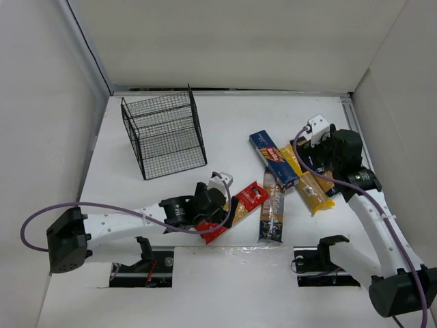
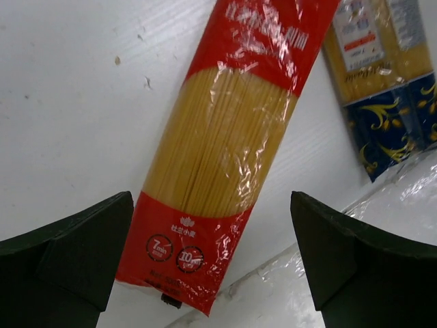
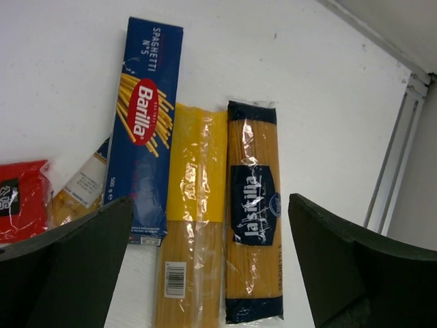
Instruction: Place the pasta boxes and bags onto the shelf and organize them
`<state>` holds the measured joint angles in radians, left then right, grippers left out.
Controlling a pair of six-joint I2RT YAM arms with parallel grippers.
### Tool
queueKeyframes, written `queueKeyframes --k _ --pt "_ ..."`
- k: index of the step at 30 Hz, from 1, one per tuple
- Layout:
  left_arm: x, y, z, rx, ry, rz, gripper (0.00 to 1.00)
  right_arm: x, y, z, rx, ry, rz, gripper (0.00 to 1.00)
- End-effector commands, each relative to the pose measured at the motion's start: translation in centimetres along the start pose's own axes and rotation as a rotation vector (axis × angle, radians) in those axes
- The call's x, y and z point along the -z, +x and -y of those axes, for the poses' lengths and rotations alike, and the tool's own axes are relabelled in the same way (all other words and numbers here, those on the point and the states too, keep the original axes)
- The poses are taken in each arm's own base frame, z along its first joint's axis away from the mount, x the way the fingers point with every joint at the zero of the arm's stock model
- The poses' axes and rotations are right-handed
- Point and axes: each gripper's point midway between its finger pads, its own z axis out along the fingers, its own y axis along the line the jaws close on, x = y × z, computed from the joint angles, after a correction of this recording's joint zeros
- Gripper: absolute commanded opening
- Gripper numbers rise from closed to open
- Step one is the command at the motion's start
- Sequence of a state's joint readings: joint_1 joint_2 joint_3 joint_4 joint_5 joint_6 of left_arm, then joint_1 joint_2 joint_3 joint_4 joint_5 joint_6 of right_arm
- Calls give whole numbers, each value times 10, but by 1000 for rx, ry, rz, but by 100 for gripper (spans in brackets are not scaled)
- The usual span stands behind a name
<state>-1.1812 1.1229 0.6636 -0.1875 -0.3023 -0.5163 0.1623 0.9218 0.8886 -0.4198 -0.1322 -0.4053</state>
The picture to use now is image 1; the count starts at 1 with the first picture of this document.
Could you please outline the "red spaghetti bag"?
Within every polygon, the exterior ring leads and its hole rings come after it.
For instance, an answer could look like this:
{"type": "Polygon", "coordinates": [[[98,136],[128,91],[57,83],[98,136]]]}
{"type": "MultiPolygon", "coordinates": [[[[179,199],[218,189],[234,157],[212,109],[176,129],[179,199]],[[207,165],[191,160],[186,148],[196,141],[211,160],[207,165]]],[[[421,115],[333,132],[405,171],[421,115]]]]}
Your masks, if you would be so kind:
{"type": "Polygon", "coordinates": [[[233,196],[231,199],[231,214],[227,222],[220,229],[201,235],[206,245],[209,245],[220,235],[238,225],[242,220],[248,217],[249,214],[268,200],[269,197],[269,192],[256,181],[233,196]]]}

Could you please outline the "dark label spaghetti bag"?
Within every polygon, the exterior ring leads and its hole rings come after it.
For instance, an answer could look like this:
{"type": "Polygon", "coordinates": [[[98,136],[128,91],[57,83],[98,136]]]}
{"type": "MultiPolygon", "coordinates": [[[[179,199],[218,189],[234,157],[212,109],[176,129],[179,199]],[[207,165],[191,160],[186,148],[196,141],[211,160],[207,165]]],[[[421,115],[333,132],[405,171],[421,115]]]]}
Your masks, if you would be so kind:
{"type": "MultiPolygon", "coordinates": [[[[297,139],[297,149],[300,158],[305,163],[306,166],[308,166],[311,170],[315,171],[319,175],[323,175],[325,177],[332,178],[332,173],[327,170],[326,166],[321,164],[315,157],[315,152],[311,148],[310,141],[307,140],[305,137],[299,137],[297,139]]],[[[317,181],[317,183],[321,186],[322,190],[325,192],[325,194],[328,197],[333,197],[336,195],[339,190],[335,186],[335,184],[331,181],[327,181],[323,178],[320,178],[319,176],[315,176],[313,174],[313,177],[317,181]]]]}

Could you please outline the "blue patterned spaghetti bag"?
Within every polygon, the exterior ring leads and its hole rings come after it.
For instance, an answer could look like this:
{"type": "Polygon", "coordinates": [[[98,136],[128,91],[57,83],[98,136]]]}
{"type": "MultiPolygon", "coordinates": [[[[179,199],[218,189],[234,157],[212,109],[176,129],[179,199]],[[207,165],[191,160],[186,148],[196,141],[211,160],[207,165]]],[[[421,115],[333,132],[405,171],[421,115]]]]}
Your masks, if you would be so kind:
{"type": "Polygon", "coordinates": [[[263,188],[270,197],[261,205],[258,241],[282,243],[285,193],[269,169],[264,172],[263,188]]]}

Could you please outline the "yellow spaghetti bag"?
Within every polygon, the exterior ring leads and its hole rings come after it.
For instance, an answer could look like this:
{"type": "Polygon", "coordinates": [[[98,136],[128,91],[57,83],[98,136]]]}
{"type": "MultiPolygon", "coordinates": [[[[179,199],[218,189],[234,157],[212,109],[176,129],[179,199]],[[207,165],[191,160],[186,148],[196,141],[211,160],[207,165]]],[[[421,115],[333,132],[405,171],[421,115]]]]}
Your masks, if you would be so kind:
{"type": "Polygon", "coordinates": [[[303,171],[296,155],[294,154],[293,147],[287,145],[280,149],[281,154],[285,160],[290,164],[294,172],[299,177],[299,183],[297,190],[301,198],[305,201],[311,215],[314,216],[317,211],[329,210],[335,206],[335,203],[328,198],[316,179],[308,171],[303,171]]]}

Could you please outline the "blue Barilla spaghetti box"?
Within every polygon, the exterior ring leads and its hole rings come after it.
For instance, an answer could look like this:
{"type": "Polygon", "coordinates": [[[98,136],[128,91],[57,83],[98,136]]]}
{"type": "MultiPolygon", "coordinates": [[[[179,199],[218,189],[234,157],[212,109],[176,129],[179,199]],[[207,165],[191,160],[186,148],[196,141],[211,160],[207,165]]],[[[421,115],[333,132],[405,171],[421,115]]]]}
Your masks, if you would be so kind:
{"type": "Polygon", "coordinates": [[[288,190],[298,185],[298,174],[293,170],[265,130],[251,134],[249,141],[261,157],[268,171],[273,175],[276,183],[283,190],[288,190]]]}

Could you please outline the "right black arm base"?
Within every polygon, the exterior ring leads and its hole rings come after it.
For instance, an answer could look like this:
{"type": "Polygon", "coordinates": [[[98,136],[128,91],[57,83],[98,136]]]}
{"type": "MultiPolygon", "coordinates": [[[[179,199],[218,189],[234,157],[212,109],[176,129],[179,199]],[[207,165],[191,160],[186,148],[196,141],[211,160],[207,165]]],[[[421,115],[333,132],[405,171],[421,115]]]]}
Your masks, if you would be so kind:
{"type": "Polygon", "coordinates": [[[315,247],[295,247],[290,268],[297,274],[298,287],[360,287],[349,273],[330,260],[330,247],[348,243],[342,235],[321,238],[315,247]]]}

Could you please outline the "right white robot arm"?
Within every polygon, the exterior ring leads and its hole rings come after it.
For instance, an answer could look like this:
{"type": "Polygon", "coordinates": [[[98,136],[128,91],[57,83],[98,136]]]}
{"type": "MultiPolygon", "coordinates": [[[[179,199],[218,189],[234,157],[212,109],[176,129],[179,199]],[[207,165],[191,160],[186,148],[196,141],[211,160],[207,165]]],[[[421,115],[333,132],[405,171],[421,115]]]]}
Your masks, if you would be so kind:
{"type": "Polygon", "coordinates": [[[378,257],[371,260],[343,235],[321,238],[314,257],[326,267],[340,268],[363,286],[375,311],[383,318],[421,312],[421,326],[436,298],[436,268],[429,268],[412,250],[385,201],[375,173],[362,164],[361,136],[351,130],[305,126],[301,133],[311,138],[292,147],[302,168],[314,174],[307,157],[329,168],[332,182],[361,222],[378,257]]]}

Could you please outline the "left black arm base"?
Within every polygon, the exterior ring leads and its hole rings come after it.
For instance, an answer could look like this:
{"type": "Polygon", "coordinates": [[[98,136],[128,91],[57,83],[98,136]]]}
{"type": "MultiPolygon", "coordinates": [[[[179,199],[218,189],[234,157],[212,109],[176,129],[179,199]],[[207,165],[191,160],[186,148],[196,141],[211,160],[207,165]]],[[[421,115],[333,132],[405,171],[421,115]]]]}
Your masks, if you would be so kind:
{"type": "Polygon", "coordinates": [[[110,288],[171,288],[174,247],[152,247],[145,237],[137,237],[140,258],[132,265],[114,263],[110,288]]]}

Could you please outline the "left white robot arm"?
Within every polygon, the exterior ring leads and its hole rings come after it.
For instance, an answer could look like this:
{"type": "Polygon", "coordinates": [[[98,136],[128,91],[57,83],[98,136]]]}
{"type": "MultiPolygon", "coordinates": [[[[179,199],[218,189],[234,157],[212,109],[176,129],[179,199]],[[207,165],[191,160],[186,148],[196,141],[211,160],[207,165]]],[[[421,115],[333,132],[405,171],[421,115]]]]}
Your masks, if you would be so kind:
{"type": "Polygon", "coordinates": [[[160,226],[166,234],[206,235],[230,221],[236,199],[230,194],[233,178],[215,173],[208,184],[198,182],[194,195],[162,200],[139,210],[110,206],[109,214],[84,214],[81,206],[66,210],[47,229],[51,273],[67,273],[87,262],[112,262],[135,272],[149,269],[155,255],[147,234],[160,226]],[[197,231],[210,222],[212,227],[197,231]]]}

